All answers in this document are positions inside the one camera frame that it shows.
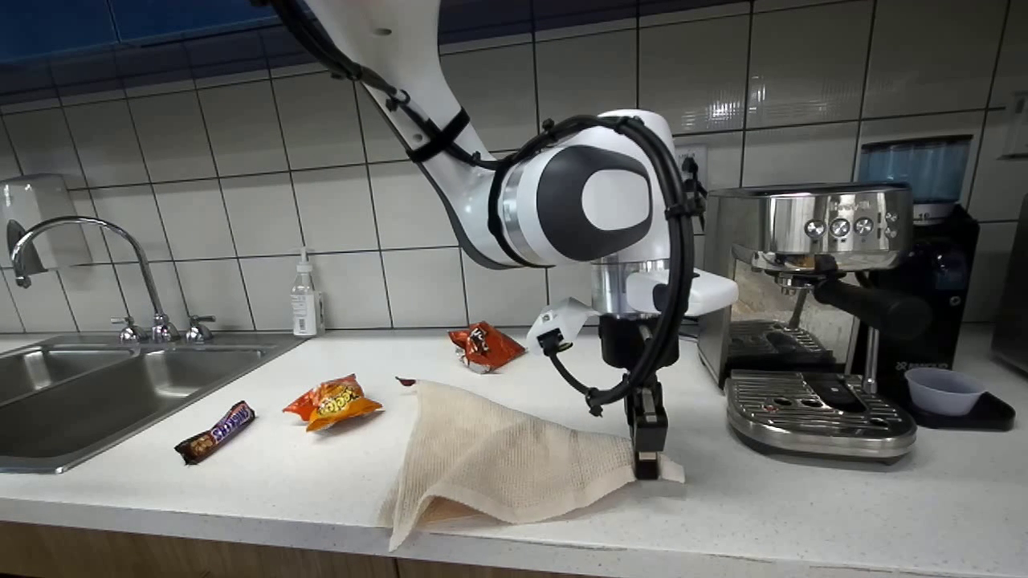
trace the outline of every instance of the candy bar wrapper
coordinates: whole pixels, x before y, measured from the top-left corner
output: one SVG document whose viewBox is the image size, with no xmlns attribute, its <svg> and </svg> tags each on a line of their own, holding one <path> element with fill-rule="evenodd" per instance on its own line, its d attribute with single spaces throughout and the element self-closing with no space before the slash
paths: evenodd
<svg viewBox="0 0 1028 578">
<path fill-rule="evenodd" d="M 461 361 L 476 373 L 494 371 L 524 353 L 520 344 L 484 321 L 449 336 Z"/>
<path fill-rule="evenodd" d="M 213 428 L 181 441 L 175 446 L 175 450 L 182 455 L 187 465 L 194 466 L 214 454 L 256 418 L 257 414 L 247 402 L 241 401 L 233 405 Z"/>
<path fill-rule="evenodd" d="M 364 390 L 351 373 L 306 392 L 283 411 L 291 411 L 307 422 L 307 431 L 325 429 L 336 422 L 381 409 L 381 404 L 364 397 Z"/>
</svg>

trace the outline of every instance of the paper towel dispenser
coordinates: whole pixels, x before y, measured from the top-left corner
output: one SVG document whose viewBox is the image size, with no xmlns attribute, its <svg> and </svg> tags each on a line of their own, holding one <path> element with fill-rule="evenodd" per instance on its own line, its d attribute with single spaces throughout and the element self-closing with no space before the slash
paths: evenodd
<svg viewBox="0 0 1028 578">
<path fill-rule="evenodd" d="M 53 217 L 78 214 L 60 175 L 27 175 L 2 181 L 0 195 L 7 258 L 29 227 Z M 80 225 L 59 227 L 36 239 L 27 248 L 22 261 L 29 275 L 90 262 L 89 248 Z"/>
</svg>

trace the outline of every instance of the drip tray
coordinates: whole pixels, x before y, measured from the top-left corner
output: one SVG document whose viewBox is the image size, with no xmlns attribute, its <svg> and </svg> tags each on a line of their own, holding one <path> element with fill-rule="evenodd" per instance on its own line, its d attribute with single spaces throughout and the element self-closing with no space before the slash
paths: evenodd
<svg viewBox="0 0 1028 578">
<path fill-rule="evenodd" d="M 725 396 L 729 424 L 766 453 L 891 463 L 916 437 L 910 414 L 865 392 L 859 375 L 736 369 Z"/>
</svg>

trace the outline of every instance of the soap dispenser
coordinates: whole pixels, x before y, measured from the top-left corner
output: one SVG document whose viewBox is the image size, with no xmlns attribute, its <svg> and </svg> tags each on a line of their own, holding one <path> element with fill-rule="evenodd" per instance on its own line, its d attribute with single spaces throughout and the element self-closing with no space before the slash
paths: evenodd
<svg viewBox="0 0 1028 578">
<path fill-rule="evenodd" d="M 293 335 L 311 337 L 325 331 L 322 314 L 322 295 L 315 289 L 314 266 L 307 259 L 307 248 L 300 250 L 300 261 L 296 263 L 296 280 L 290 290 L 293 304 Z"/>
</svg>

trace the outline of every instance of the portafilter handle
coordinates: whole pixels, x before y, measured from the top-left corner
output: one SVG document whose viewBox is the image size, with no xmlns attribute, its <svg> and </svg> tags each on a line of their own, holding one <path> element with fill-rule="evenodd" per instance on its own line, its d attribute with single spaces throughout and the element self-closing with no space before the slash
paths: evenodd
<svg viewBox="0 0 1028 578">
<path fill-rule="evenodd" d="M 853 315 L 895 339 L 913 339 L 931 324 L 931 308 L 912 295 L 858 287 L 828 279 L 814 287 L 814 298 Z"/>
</svg>

